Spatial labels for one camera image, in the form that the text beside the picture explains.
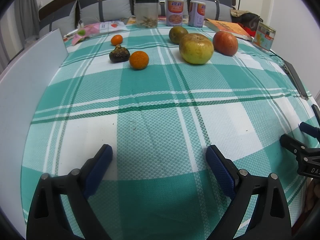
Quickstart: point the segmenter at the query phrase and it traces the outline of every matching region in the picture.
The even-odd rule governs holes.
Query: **black bag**
[[[248,27],[252,31],[256,31],[258,23],[263,22],[259,15],[254,13],[244,13],[239,17],[232,16],[233,23],[241,23],[244,27]]]

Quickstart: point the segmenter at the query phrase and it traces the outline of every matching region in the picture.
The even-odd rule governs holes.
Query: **food can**
[[[276,30],[265,25],[263,22],[259,22],[253,44],[259,48],[270,51],[275,35]]]
[[[188,25],[202,28],[204,22],[205,3],[190,1]]]
[[[167,0],[167,26],[182,25],[183,0]]]

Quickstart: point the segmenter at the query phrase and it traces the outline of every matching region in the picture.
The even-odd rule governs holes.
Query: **blue gripper pad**
[[[236,196],[235,183],[228,169],[222,163],[220,157],[212,149],[211,146],[207,148],[205,156],[213,174],[215,175],[220,187],[222,188],[223,193],[231,198],[231,200],[233,200]]]
[[[320,135],[319,128],[313,127],[312,125],[307,124],[305,122],[302,122],[299,125],[299,128],[300,128],[301,132],[307,133],[308,135],[312,136],[313,138],[317,138]]]
[[[98,186],[102,181],[102,178],[106,173],[106,170],[109,167],[111,161],[112,147],[108,145],[85,180],[85,189],[83,191],[83,195],[86,199],[96,193]]]

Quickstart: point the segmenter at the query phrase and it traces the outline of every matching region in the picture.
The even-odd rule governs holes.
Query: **pink package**
[[[71,41],[71,44],[74,46],[77,44],[77,42],[83,41],[86,37],[91,38],[100,33],[109,33],[119,30],[127,30],[127,27],[123,22],[112,21],[86,25],[77,31],[76,35]]]

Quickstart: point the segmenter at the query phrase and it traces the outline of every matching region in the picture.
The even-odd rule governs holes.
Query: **yellow apple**
[[[182,58],[191,64],[205,64],[213,54],[213,44],[204,35],[189,33],[179,43]]]

